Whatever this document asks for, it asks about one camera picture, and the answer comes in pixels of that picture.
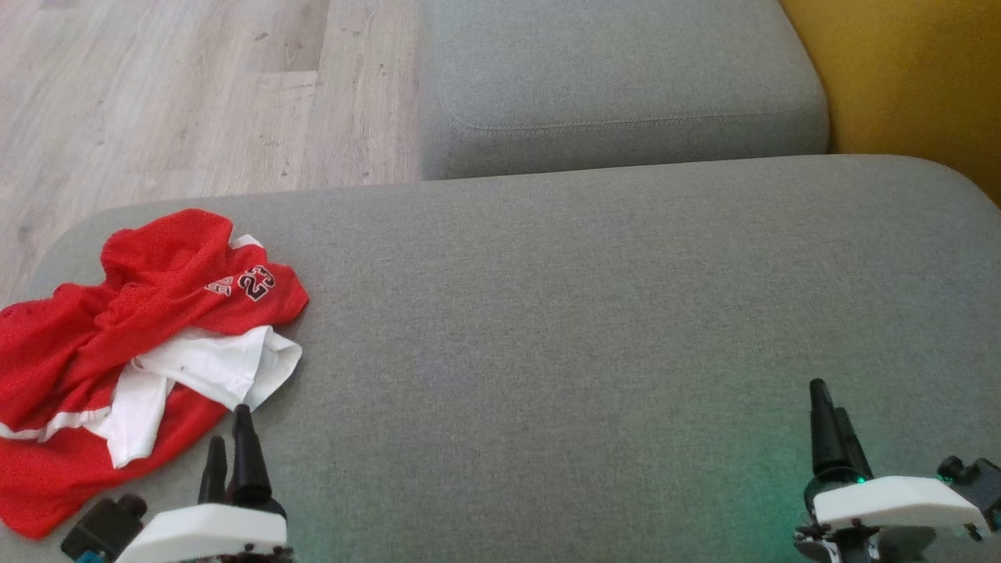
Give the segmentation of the large grey sofa seat cushion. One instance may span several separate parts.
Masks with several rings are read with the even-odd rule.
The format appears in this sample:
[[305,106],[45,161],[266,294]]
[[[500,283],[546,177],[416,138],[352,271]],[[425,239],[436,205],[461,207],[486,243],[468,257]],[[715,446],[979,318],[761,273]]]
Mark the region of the large grey sofa seat cushion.
[[[285,563],[814,563],[810,382],[873,479],[1001,467],[1001,208],[904,156],[787,156],[116,208],[13,303],[104,279],[122,229],[198,208],[310,299],[256,409]],[[0,563],[74,563],[102,498],[196,505],[210,440]],[[1001,563],[1001,530],[890,529],[886,563]]]

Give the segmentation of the red mesh basketball jersey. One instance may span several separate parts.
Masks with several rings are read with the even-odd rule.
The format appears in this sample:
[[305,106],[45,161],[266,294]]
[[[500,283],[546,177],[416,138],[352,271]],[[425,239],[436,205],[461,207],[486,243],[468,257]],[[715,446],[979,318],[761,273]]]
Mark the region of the red mesh basketball jersey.
[[109,410],[125,364],[182,329],[240,335],[296,318],[310,297],[233,224],[188,208],[111,235],[104,279],[0,310],[0,437],[44,441]]

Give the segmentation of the red shirt with white sleeves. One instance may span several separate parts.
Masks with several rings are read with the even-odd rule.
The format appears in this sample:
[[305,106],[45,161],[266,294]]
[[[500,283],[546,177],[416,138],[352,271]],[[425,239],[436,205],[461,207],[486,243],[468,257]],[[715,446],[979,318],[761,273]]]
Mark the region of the red shirt with white sleeves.
[[260,325],[242,335],[185,329],[115,368],[78,405],[15,424],[0,403],[0,522],[41,539],[101,492],[154,472],[224,412],[259,407],[303,356]]

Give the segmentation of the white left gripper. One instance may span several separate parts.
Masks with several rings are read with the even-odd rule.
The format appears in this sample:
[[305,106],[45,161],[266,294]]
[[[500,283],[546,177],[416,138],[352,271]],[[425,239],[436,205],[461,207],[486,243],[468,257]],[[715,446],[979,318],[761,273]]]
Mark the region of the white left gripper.
[[185,563],[236,560],[285,563],[293,556],[289,527],[281,515],[236,506],[264,506],[272,500],[260,437],[247,405],[235,409],[235,463],[230,483],[228,454],[221,436],[208,447],[197,504],[154,516],[123,549],[116,563]]

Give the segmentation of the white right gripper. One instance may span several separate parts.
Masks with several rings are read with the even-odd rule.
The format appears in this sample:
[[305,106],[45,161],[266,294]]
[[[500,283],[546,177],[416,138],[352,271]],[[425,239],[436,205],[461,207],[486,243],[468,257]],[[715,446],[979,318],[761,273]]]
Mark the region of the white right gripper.
[[990,510],[940,478],[873,479],[847,410],[835,407],[821,378],[810,382],[810,402],[813,475],[847,465],[868,481],[812,496],[810,524],[794,531],[798,552],[815,563],[885,563],[878,535],[890,529],[962,529],[976,541],[990,537]]

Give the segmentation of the grey sofa backrest cushion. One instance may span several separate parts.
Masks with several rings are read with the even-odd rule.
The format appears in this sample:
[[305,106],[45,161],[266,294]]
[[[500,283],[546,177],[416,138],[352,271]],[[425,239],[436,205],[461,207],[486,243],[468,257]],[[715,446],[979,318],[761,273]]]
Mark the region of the grey sofa backrest cushion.
[[778,0],[421,0],[426,181],[822,154]]

